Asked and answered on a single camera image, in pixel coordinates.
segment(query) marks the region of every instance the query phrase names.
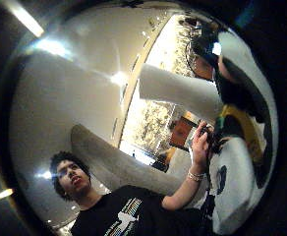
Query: person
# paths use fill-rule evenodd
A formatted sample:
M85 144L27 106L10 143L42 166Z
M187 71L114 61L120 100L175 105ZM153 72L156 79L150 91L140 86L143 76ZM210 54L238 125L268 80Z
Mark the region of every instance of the person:
M207 133L201 135L201 122L195 131L192 165L172 196L148 189L123 186L110 194L99 195L92 187L87 166L73 154L61 151L51 159L50 172L57 194L75 201L80 213L73 235L199 235L209 228L203 208L185 208L198 191L205 172L208 153Z

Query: dark hair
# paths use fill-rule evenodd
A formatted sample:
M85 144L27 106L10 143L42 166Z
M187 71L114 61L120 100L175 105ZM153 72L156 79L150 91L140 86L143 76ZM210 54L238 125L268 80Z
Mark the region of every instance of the dark hair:
M63 190L62 186L60 185L60 183L58 181L57 166L63 160L71 160L71 161L75 162L82 169L82 171L88 176L88 179L90 179L90 174L88 172L88 166L86 164L84 164L80 159L78 159L75 155L73 155L70 152L60 151L59 153L54 154L52 156L49 171L52 175L52 183L53 183L54 189L55 189L56 193L63 200L72 201L71 197L69 195L65 194L65 191Z
M172 132L177 125L177 121L172 121L171 124L169 125L169 130Z

